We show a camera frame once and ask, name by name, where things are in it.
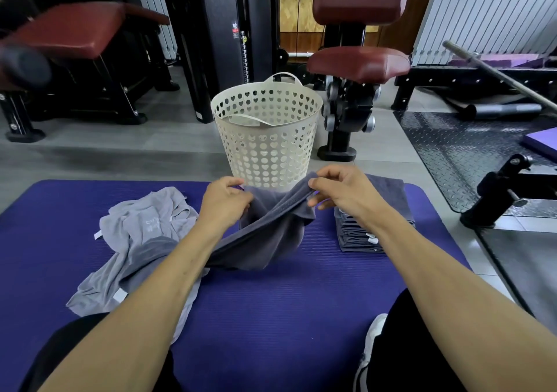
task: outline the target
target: white laundry basket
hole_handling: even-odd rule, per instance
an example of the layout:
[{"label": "white laundry basket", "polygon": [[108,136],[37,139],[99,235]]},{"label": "white laundry basket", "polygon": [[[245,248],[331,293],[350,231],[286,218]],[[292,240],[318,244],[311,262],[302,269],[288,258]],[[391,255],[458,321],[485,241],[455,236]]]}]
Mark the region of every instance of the white laundry basket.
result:
[{"label": "white laundry basket", "polygon": [[308,171],[323,99],[296,83],[247,83],[211,101],[214,120],[234,176],[246,184],[288,191]]}]

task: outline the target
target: black bench leg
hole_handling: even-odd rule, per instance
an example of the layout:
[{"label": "black bench leg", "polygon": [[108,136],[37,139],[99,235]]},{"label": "black bench leg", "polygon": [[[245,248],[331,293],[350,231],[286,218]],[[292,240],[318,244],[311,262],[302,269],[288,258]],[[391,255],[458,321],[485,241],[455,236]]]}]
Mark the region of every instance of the black bench leg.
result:
[{"label": "black bench leg", "polygon": [[6,138],[15,143],[34,143],[45,138],[44,131],[34,129],[27,114],[23,95],[19,92],[0,93],[0,106],[10,131]]},{"label": "black bench leg", "polygon": [[164,62],[163,48],[155,31],[150,31],[145,35],[147,47],[151,59],[151,70],[153,74],[153,84],[157,91],[177,91],[180,86],[172,81],[171,73]]},{"label": "black bench leg", "polygon": [[147,122],[147,116],[135,110],[120,81],[113,76],[102,56],[93,60],[95,68],[105,83],[106,90],[116,103],[117,122],[123,125],[140,125]]},{"label": "black bench leg", "polygon": [[402,85],[398,86],[397,95],[394,98],[394,102],[391,105],[391,109],[394,111],[405,111],[408,109],[408,102],[410,101],[410,97],[414,91],[414,85],[409,83],[403,83]]}]

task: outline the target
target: white sneaker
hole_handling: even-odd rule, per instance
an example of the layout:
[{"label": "white sneaker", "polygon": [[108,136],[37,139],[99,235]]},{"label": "white sneaker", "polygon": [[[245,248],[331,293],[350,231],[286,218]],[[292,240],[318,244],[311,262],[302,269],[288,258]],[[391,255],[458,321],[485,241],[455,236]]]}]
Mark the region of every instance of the white sneaker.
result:
[{"label": "white sneaker", "polygon": [[383,331],[383,326],[385,325],[387,314],[382,313],[373,320],[371,326],[369,326],[366,335],[366,346],[364,347],[364,353],[361,355],[360,366],[356,371],[356,376],[354,377],[354,384],[352,386],[353,392],[364,392],[367,391],[366,387],[366,374],[368,371],[369,361],[372,359],[372,349],[375,337]]}]

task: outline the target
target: purple yoga mat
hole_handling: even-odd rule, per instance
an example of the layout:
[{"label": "purple yoga mat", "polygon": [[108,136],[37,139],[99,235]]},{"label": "purple yoga mat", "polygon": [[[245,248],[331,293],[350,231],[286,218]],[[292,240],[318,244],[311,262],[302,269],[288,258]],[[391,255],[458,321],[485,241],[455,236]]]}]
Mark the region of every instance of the purple yoga mat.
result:
[{"label": "purple yoga mat", "polygon": [[[0,215],[0,390],[16,390],[50,335],[76,316],[77,285],[112,251],[94,240],[110,206],[173,185],[199,210],[207,183],[41,181]],[[406,185],[416,228],[466,267],[426,194]],[[212,270],[172,346],[190,392],[346,390],[372,320],[404,282],[385,255],[342,253],[332,209],[297,252],[261,272]]]},{"label": "purple yoga mat", "polygon": [[557,162],[557,128],[527,134],[522,142]]}]

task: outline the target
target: diamond plate mat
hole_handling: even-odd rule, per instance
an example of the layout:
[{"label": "diamond plate mat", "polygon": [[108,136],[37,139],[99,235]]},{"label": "diamond plate mat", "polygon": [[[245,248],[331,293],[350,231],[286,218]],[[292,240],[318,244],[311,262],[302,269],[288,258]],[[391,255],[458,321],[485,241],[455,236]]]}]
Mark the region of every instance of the diamond plate mat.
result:
[{"label": "diamond plate mat", "polygon": [[[476,186],[485,174],[500,169],[515,153],[532,157],[533,171],[557,167],[520,145],[525,134],[557,126],[557,120],[548,116],[533,121],[461,121],[454,113],[396,111],[394,115],[455,212],[472,207],[479,198]],[[557,202],[529,200],[505,214],[557,218]]]}]

